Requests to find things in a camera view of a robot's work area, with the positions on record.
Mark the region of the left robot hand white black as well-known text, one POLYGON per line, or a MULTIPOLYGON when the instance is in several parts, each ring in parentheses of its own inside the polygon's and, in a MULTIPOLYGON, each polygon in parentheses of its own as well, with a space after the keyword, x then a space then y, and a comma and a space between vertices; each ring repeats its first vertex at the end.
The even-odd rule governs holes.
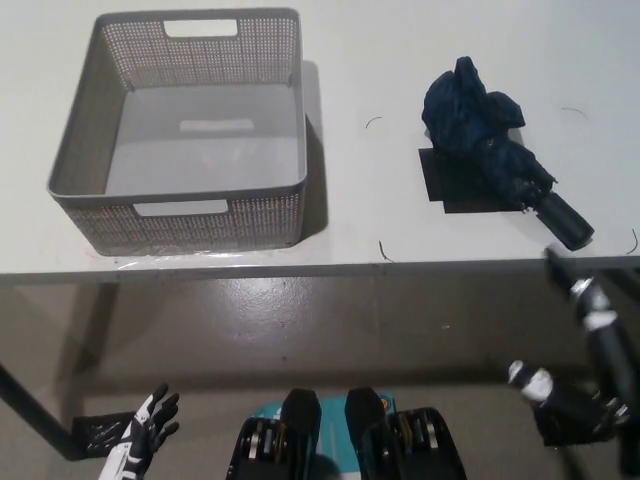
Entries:
POLYGON ((179 423, 174 421, 179 410, 179 394, 167 396, 168 390, 166 383, 161 384, 139 407, 107 456, 99 480, 145 477, 154 455, 179 429, 179 423))

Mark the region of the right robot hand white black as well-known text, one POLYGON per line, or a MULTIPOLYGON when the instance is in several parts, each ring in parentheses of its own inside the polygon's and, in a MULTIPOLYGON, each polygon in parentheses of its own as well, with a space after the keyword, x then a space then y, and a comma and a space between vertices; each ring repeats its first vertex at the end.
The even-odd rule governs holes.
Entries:
POLYGON ((554 248, 544 251, 551 282, 569 301, 586 341, 599 395, 563 384, 544 368, 514 360, 508 383, 538 411, 576 422, 589 432, 599 432, 639 417, 639 359, 623 321, 609 297, 593 277, 581 276, 554 248))

